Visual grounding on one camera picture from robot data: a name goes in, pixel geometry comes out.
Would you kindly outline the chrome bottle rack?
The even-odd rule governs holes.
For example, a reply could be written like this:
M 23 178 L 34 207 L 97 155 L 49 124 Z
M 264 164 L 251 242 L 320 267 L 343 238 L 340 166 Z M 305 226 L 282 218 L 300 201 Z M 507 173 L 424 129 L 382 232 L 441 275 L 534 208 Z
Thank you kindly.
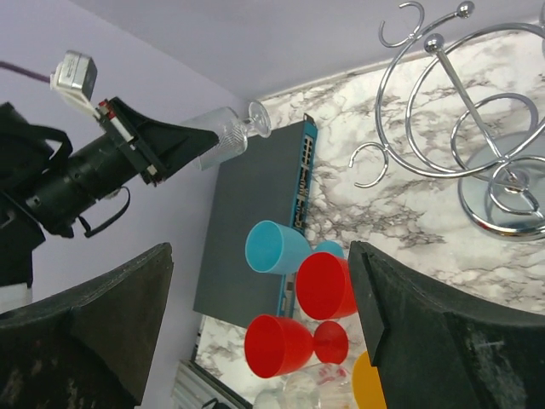
M 496 32 L 527 32 L 544 37 L 544 23 L 508 22 L 489 26 L 445 45 L 444 37 L 436 30 L 454 19 L 467 19 L 475 9 L 472 1 L 462 1 L 456 10 L 430 24 L 426 24 L 425 9 L 417 1 L 405 1 L 400 8 L 414 8 L 419 17 L 416 26 L 397 43 L 388 42 L 382 34 L 380 43 L 398 53 L 387 66 L 376 92 L 375 125 L 378 141 L 359 145 L 348 164 L 353 166 L 359 153 L 366 148 L 378 150 L 383 165 L 378 176 L 369 183 L 355 183 L 356 188 L 376 186 L 387 174 L 390 163 L 395 162 L 411 173 L 426 178 L 457 181 L 457 197 L 471 223 L 489 235 L 512 241 L 534 241 L 544 237 L 544 118 L 536 104 L 527 96 L 513 92 L 488 96 L 473 101 L 453 67 L 449 55 L 479 37 Z M 411 151 L 422 162 L 418 167 L 394 151 L 382 123 L 383 98 L 394 69 L 417 42 L 423 43 L 432 61 L 414 84 L 404 111 L 404 132 Z M 441 66 L 460 96 L 466 110 L 449 134 L 450 155 L 457 164 L 455 169 L 434 163 L 416 144 L 412 132 L 413 105 L 418 92 L 431 71 Z M 500 135 L 485 123 L 479 109 L 491 102 L 510 100 L 520 102 L 529 112 L 527 130 Z

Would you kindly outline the clear glass bottle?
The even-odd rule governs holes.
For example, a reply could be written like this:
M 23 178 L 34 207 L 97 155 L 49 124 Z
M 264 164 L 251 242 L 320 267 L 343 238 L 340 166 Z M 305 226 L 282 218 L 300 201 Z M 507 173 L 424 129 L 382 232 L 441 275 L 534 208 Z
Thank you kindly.
M 243 154 L 250 137 L 268 138 L 272 134 L 269 114 L 259 101 L 249 103 L 244 118 L 230 107 L 221 107 L 188 119 L 181 126 L 213 131 L 218 136 L 219 143 L 193 161 L 199 170 L 207 170 Z

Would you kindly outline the clear wine glass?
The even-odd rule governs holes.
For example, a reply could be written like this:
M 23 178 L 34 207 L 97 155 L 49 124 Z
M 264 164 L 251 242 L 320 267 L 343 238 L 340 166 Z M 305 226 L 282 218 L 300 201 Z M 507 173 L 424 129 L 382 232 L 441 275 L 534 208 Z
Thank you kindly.
M 338 364 L 318 364 L 291 373 L 277 389 L 265 389 L 254 408 L 357 408 L 350 372 Z

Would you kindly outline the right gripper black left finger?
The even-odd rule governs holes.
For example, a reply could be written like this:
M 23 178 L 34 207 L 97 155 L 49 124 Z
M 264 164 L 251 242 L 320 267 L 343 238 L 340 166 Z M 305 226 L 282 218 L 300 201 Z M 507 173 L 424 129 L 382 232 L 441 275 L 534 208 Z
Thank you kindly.
M 174 269 L 155 245 L 125 264 L 1 315 L 3 408 L 135 408 Z

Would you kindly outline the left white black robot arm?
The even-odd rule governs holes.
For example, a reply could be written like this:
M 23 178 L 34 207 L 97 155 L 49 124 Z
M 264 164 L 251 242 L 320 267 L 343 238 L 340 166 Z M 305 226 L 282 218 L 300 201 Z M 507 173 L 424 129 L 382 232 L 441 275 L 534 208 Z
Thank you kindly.
M 1 106 L 1 312 L 32 303 L 32 252 L 46 234 L 71 239 L 80 222 L 86 238 L 101 233 L 126 204 L 93 228 L 83 213 L 140 176 L 158 185 L 219 142 L 211 130 L 166 124 L 114 97 L 97 110 L 104 134 L 78 151 L 66 132 L 28 123 Z

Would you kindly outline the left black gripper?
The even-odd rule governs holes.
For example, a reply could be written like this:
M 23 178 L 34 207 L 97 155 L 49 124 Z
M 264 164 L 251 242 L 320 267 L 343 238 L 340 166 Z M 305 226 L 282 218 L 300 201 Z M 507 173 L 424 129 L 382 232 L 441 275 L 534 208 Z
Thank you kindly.
M 218 135 L 151 119 L 120 98 L 97 107 L 106 135 L 47 170 L 25 192 L 31 213 L 48 233 L 73 235 L 76 218 L 136 175 L 154 186 L 218 144 Z

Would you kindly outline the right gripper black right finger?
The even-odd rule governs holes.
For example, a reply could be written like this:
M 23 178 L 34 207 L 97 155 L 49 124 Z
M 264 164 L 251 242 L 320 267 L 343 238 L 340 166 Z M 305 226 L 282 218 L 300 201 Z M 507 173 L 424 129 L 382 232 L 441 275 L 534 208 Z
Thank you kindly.
M 541 408 L 544 318 L 460 291 L 354 241 L 348 270 L 390 408 Z

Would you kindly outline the blue plastic wine glass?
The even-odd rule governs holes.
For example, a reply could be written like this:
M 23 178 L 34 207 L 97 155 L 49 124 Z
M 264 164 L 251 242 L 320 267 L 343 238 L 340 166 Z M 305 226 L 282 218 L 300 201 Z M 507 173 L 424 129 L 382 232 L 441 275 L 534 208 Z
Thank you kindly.
M 293 274 L 309 256 L 318 252 L 344 257 L 343 249 L 334 241 L 326 240 L 312 247 L 294 228 L 268 220 L 251 228 L 244 247 L 246 262 L 261 274 Z

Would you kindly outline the red plastic wine glass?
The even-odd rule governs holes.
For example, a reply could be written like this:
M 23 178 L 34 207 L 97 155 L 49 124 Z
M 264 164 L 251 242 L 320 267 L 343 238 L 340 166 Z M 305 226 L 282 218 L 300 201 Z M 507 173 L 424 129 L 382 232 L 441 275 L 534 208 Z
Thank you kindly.
M 347 260 L 316 252 L 300 266 L 295 293 L 303 312 L 315 320 L 333 320 L 357 312 Z
M 341 364 L 348 350 L 347 332 L 331 320 L 311 332 L 296 320 L 263 314 L 253 319 L 244 338 L 246 362 L 261 378 L 298 371 L 313 356 L 321 363 Z

